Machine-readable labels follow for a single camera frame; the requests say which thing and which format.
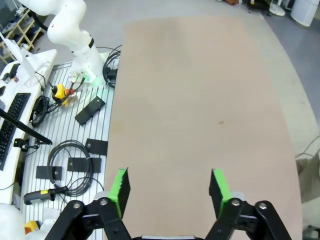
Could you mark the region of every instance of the black keyboard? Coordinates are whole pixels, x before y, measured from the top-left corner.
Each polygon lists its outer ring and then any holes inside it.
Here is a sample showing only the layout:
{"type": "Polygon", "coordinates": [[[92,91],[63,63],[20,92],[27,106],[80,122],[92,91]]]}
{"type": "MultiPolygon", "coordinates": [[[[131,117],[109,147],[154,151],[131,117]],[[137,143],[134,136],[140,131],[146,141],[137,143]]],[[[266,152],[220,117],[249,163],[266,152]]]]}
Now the black keyboard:
{"type": "MultiPolygon", "coordinates": [[[[19,120],[28,102],[31,93],[17,93],[10,105],[8,114],[19,120]]],[[[15,135],[16,127],[8,122],[3,121],[0,129],[0,170],[2,171],[5,167],[7,155],[10,151],[10,146],[13,147],[13,137],[15,135]]]]}

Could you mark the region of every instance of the screw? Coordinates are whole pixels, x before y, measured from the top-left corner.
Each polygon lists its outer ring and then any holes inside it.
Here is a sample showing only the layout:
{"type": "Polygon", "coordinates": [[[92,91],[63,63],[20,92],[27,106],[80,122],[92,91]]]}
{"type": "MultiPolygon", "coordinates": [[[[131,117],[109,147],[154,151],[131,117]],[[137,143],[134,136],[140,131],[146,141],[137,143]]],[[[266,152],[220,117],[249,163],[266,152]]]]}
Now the screw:
{"type": "Polygon", "coordinates": [[[78,209],[78,208],[80,208],[80,207],[81,207],[80,203],[77,203],[77,202],[73,205],[73,208],[74,208],[74,209],[78,209]]]}
{"type": "Polygon", "coordinates": [[[262,202],[259,204],[259,208],[261,208],[262,210],[265,210],[267,208],[267,205],[262,202]]]}
{"type": "Polygon", "coordinates": [[[102,205],[102,206],[103,206],[103,205],[106,205],[107,203],[108,203],[107,200],[101,200],[101,201],[100,201],[100,205],[102,205]]]}
{"type": "Polygon", "coordinates": [[[240,202],[237,199],[233,199],[231,201],[231,203],[232,203],[233,206],[239,206],[240,205],[240,202]]]}

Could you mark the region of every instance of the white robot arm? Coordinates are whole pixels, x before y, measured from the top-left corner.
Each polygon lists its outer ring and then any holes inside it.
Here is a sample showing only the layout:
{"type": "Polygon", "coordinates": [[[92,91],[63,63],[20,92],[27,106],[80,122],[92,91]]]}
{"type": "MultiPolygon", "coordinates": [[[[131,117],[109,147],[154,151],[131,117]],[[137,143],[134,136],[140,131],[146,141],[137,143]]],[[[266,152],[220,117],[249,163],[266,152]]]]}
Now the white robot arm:
{"type": "Polygon", "coordinates": [[[94,39],[79,27],[87,10],[83,0],[18,1],[38,15],[55,15],[48,27],[47,35],[51,42],[65,45],[73,53],[70,74],[90,69],[96,77],[102,75],[104,61],[99,55],[94,39]]]}

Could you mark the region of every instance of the brown object on floor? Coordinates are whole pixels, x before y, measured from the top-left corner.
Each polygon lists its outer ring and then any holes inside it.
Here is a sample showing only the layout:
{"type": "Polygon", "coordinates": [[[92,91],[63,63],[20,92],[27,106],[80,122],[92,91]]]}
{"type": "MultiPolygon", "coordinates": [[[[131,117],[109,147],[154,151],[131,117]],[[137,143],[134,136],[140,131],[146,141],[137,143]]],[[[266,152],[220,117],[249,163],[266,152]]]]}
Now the brown object on floor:
{"type": "Polygon", "coordinates": [[[312,159],[296,162],[299,174],[301,202],[306,203],[320,197],[320,159],[316,154],[312,159]]]}
{"type": "Polygon", "coordinates": [[[236,5],[239,3],[239,0],[225,0],[230,5],[236,5]]]}
{"type": "MultiPolygon", "coordinates": [[[[241,19],[178,17],[125,27],[109,131],[106,189],[129,167],[124,224],[205,238],[209,182],[221,168],[250,204],[272,202],[302,238],[294,151],[272,81],[241,19]]],[[[236,231],[235,240],[247,240],[236,231]]]]}

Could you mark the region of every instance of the metal table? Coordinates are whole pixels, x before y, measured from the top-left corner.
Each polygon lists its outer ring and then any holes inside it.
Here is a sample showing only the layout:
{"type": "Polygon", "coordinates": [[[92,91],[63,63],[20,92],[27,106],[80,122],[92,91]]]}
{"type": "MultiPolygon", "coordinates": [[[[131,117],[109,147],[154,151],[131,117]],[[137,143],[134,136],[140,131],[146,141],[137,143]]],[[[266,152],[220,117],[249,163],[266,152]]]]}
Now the metal table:
{"type": "MultiPolygon", "coordinates": [[[[71,85],[68,78],[68,68],[71,63],[62,65],[56,65],[52,69],[52,73],[49,77],[49,81],[52,85],[64,84],[67,88],[71,85]]],[[[45,90],[45,95],[50,97],[51,90],[49,87],[45,90]]],[[[40,148],[32,153],[32,149],[28,151],[28,155],[25,160],[25,167],[23,173],[23,184],[22,184],[22,196],[26,193],[45,190],[53,188],[53,184],[50,180],[36,179],[37,166],[46,166],[48,156],[51,150],[59,143],[65,140],[78,140],[85,145],[87,138],[96,140],[108,140],[109,125],[111,108],[113,102],[114,90],[105,85],[100,87],[85,86],[78,90],[76,93],[76,101],[72,101],[68,106],[59,107],[54,112],[48,114],[45,117],[44,122],[37,127],[35,130],[40,134],[48,137],[52,140],[52,145],[41,145],[40,148]],[[75,120],[75,116],[96,96],[99,96],[106,104],[91,120],[85,125],[80,126],[75,120]]],[[[84,157],[84,154],[80,150],[74,147],[70,148],[72,157],[84,157]]],[[[106,167],[106,156],[91,154],[92,157],[101,158],[101,172],[95,173],[94,178],[97,179],[103,186],[105,185],[105,167],[106,167]]],[[[65,186],[69,183],[72,178],[72,182],[78,178],[84,177],[84,173],[67,171],[68,164],[68,152],[62,150],[55,158],[54,166],[62,166],[62,180],[57,181],[60,186],[65,186]]],[[[101,192],[101,186],[95,181],[92,181],[90,189],[79,197],[66,197],[65,200],[80,200],[84,204],[89,204],[94,199],[97,192],[101,192]]],[[[24,216],[25,222],[36,220],[42,222],[44,220],[44,212],[46,209],[51,208],[60,210],[65,207],[66,203],[63,202],[61,196],[56,196],[55,201],[45,201],[42,203],[36,203],[32,205],[21,204],[21,211],[24,216]]],[[[99,229],[95,231],[90,239],[103,239],[103,230],[99,229]]]]}

